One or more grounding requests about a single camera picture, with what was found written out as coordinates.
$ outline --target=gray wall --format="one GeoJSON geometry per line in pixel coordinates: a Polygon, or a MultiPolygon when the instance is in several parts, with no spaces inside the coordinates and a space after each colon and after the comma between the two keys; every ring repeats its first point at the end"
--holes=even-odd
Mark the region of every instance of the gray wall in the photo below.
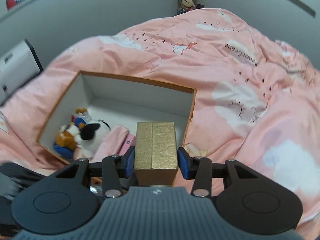
{"type": "Polygon", "coordinates": [[[320,69],[320,0],[301,0],[316,18],[287,0],[199,0],[206,8],[224,8],[244,19],[271,40],[284,40],[320,69]]]}
{"type": "Polygon", "coordinates": [[[73,43],[176,15],[178,0],[33,0],[0,20],[0,55],[23,39],[44,67],[73,43]]]}

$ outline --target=red object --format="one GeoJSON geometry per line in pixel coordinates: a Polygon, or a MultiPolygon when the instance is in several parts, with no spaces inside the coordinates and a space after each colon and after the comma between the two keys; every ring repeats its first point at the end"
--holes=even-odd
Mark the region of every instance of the red object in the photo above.
{"type": "Polygon", "coordinates": [[[16,6],[16,1],[15,0],[7,0],[7,8],[8,10],[11,9],[12,7],[16,6]]]}

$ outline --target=circular cover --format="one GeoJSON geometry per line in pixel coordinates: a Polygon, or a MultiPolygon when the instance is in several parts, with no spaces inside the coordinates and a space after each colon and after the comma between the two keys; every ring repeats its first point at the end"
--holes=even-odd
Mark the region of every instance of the circular cover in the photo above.
{"type": "Polygon", "coordinates": [[[216,198],[219,214],[249,233],[274,235],[295,228],[302,214],[299,198],[270,181],[242,179],[216,198]]]}
{"type": "Polygon", "coordinates": [[[49,179],[31,186],[13,200],[11,211],[24,229],[55,235],[87,223],[97,213],[99,201],[73,179],[49,179]]]}

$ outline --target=brown plush toy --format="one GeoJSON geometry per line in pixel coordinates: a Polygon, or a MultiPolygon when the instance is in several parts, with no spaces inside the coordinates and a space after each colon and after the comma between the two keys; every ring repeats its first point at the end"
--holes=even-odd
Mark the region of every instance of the brown plush toy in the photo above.
{"type": "Polygon", "coordinates": [[[68,131],[61,131],[57,133],[54,139],[56,145],[61,147],[68,147],[70,150],[74,151],[76,149],[76,141],[71,133],[68,131]]]}

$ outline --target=cardboard box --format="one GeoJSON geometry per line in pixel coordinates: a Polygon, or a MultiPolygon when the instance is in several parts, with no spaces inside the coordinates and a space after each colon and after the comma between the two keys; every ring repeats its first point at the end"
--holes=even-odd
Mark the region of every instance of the cardboard box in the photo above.
{"type": "Polygon", "coordinates": [[[59,127],[70,123],[77,108],[111,128],[124,125],[136,134],[138,122],[174,122],[177,146],[183,146],[192,118],[196,90],[172,83],[123,75],[80,71],[56,102],[37,142],[56,156],[53,142],[59,127]]]}
{"type": "Polygon", "coordinates": [[[140,186],[170,186],[178,171],[173,122],[139,122],[134,172],[140,186]]]}

